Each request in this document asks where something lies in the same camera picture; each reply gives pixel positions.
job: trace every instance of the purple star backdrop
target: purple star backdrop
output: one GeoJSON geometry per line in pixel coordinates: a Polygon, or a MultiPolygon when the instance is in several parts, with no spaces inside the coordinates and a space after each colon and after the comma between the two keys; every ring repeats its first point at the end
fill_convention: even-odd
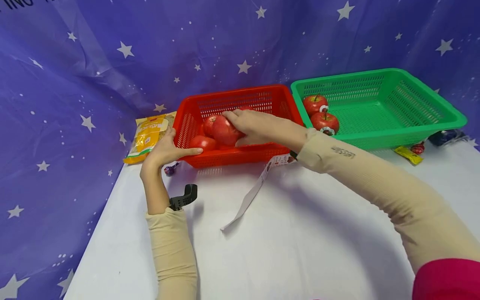
{"type": "Polygon", "coordinates": [[[0,2],[0,300],[64,296],[134,119],[189,95],[397,67],[466,114],[475,139],[478,11],[455,0],[0,2]]]}

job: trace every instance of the yellow snack bag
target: yellow snack bag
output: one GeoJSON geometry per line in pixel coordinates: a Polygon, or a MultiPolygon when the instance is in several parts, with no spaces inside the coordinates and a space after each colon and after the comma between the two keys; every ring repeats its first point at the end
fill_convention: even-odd
{"type": "Polygon", "coordinates": [[[395,153],[397,153],[397,154],[405,157],[406,159],[408,159],[415,166],[423,161],[423,158],[416,155],[415,153],[413,153],[410,149],[408,149],[405,146],[400,146],[400,147],[396,148],[394,151],[395,151],[395,153]]]}
{"type": "Polygon", "coordinates": [[[137,131],[132,148],[127,157],[123,159],[123,162],[130,165],[145,160],[156,143],[165,135],[165,131],[172,127],[176,114],[177,112],[175,111],[169,114],[135,120],[137,131]]]}

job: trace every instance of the white table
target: white table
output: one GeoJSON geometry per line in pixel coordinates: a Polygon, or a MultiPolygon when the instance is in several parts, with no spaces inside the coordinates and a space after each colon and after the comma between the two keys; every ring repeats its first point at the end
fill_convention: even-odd
{"type": "MultiPolygon", "coordinates": [[[[466,142],[431,145],[413,167],[376,154],[438,190],[480,239],[480,153],[466,142]]],[[[156,277],[144,214],[141,166],[124,167],[65,300],[149,300],[156,277]]],[[[170,195],[198,184],[189,216],[203,300],[410,299],[413,272],[387,216],[328,175],[299,164],[273,168],[226,234],[263,166],[195,170],[166,179],[170,195]]]]}

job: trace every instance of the hand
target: hand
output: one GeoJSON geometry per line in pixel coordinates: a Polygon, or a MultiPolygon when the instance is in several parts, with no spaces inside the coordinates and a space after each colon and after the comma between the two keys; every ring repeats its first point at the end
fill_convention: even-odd
{"type": "Polygon", "coordinates": [[[179,158],[190,155],[198,155],[203,152],[202,148],[177,148],[173,144],[173,138],[175,137],[175,134],[175,129],[167,129],[165,135],[156,143],[155,147],[145,159],[142,165],[142,170],[144,170],[144,168],[158,170],[162,166],[172,163],[179,158]]]}
{"type": "Polygon", "coordinates": [[[278,143],[299,152],[306,140],[307,130],[287,119],[254,110],[225,111],[227,118],[235,128],[246,134],[235,146],[278,143]]]}

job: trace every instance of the basket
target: basket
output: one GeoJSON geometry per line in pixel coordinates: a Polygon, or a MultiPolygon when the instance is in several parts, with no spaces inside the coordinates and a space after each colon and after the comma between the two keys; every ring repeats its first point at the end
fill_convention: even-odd
{"type": "MultiPolygon", "coordinates": [[[[292,95],[284,85],[266,85],[234,91],[191,96],[182,101],[177,111],[173,128],[177,130],[174,144],[189,148],[190,140],[202,134],[203,121],[212,114],[234,110],[249,105],[257,111],[273,114],[302,124],[301,116],[292,95]]],[[[267,162],[275,155],[287,154],[290,150],[278,144],[235,147],[220,147],[182,160],[194,168],[208,168],[253,162],[267,162]]]]}
{"type": "Polygon", "coordinates": [[[313,126],[302,100],[321,94],[340,122],[335,138],[364,150],[415,144],[467,123],[450,103],[400,69],[299,80],[291,89],[307,128],[313,126]]]}

